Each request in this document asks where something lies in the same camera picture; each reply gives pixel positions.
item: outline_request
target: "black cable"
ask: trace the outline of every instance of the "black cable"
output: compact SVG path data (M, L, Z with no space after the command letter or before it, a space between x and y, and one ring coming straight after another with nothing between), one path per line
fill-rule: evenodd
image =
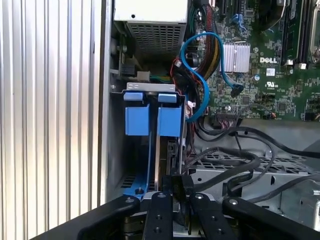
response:
M252 154L250 152L238 151L238 150L228 149L228 148L223 148L223 147L212 147L212 148L208 148L205 151L201 152L200 154L196 155L190 162L188 162L184 166L184 170L182 172L183 173L186 172L188 170L188 168L190 168L196 162L200 161L205 156L212 154L214 152L217 152L217 151L231 155L231 156L239 157L242 159L247 159L247 160L250 160L250 162L246 163L244 165L240 165L240 166L228 169L228 170L220 173L219 175L213 177L212 179L210 179L204 183L196 184L194 186L194 191L202 192L202 191L209 189L212 186L214 186L214 185L216 185L216 184L218 184L218 183L220 183L230 177L233 177L237 174L258 168L261 163L260 158L257 155Z
M204 129L204 133L207 135L212 135L212 131L207 130L203 127ZM278 142L276 139L272 138L271 136L265 134L263 131L260 131L258 129L252 128L252 127L247 127L247 126L237 126L237 127L231 127L229 129L226 129L221 135L219 135L218 137L214 138L214 139L209 139L206 140L207 142L216 142L218 140L221 140L222 138L224 138L225 136L229 135L229 134L233 134L235 132L248 132L248 133L253 133L258 135L259 137L267 140L268 142L272 143L273 145L275 145L276 147L280 148L281 150L292 154L292 155L297 155L297 156L303 156L303 157L308 157L308 158L315 158L315 159L320 159L320 154L318 152L312 152L312 151L299 151L299 150L294 150L292 148L289 148L285 145L283 145L282 143Z
M242 151L242 147L241 147L241 145L240 145L239 138L238 138L238 132L235 132L235 133L234 133L234 138L235 138L236 144L237 144L238 147L239 147L239 150Z
M196 148L195 148L195 144L194 144L195 138L193 136L192 127L193 127L192 123L188 123L188 131L189 131L189 134L190 134L190 147L191 147L192 152L194 152L194 154L197 154L197 151L196 151Z
M267 201L267 200L272 199L273 197L277 196L278 194L282 193L283 191L285 191L285 190L293 187L294 185L297 185L305 180L314 180L314 181L320 182L320 174L312 174L312 175L302 176L302 177L296 178L294 180L287 182L286 184L282 185L281 187L278 187L276 190L273 190L265 195L249 199L248 201L253 204L259 203L262 201Z
M267 145L271 152L272 152L272 156L271 156L271 159L268 163L268 165L263 169L263 171L258 175L256 176L255 178L251 178L251 179L247 179L246 181L242 181L239 179L239 177L234 177L233 179L230 179L227 183L227 188L229 189L228 191L228 194L229 196L232 196L230 193L238 190L238 189L241 189L241 188L244 188L250 184L253 184L254 182L258 181L259 179L261 179L267 172L268 170L271 168L272 164L274 163L275 161L275 158L276 158L276 153L275 153L275 150L274 148L272 147L272 145L267 142L266 140L262 139L262 138L258 138L258 137L255 137L255 136L245 136L245 135L239 135L239 138L245 138L245 139L253 139L253 140L257 140L257 141L260 141L262 143L264 143L265 145ZM232 187L232 183L241 183L241 184L238 184L234 187Z

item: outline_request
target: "white label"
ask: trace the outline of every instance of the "white label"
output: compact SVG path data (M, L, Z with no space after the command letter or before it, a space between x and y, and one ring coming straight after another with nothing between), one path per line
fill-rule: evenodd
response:
M277 59L274 57L274 58L272 58L272 57L260 57L260 63L261 64L264 64L264 63L266 63L266 64L277 64L278 62L277 62Z
M266 76L267 77L274 77L276 75L276 69L275 68L267 68L266 69Z
M274 88L278 88L279 86L274 81L267 81L265 87L274 89Z

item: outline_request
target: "metal frame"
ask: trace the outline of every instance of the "metal frame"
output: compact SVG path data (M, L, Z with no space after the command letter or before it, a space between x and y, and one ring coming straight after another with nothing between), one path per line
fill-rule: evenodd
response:
M0 1L0 240L99 205L102 11L98 0Z

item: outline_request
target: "power supply vent grille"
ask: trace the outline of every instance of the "power supply vent grille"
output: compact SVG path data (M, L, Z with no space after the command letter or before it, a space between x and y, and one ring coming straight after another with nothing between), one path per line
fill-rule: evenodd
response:
M151 56L175 57L185 33L185 24L137 24L128 22L142 53Z

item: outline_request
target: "heatsink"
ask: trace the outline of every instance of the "heatsink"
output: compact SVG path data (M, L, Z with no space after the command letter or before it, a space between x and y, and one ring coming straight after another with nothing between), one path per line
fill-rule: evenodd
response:
M250 44L224 43L223 63L226 73L247 73L250 66Z

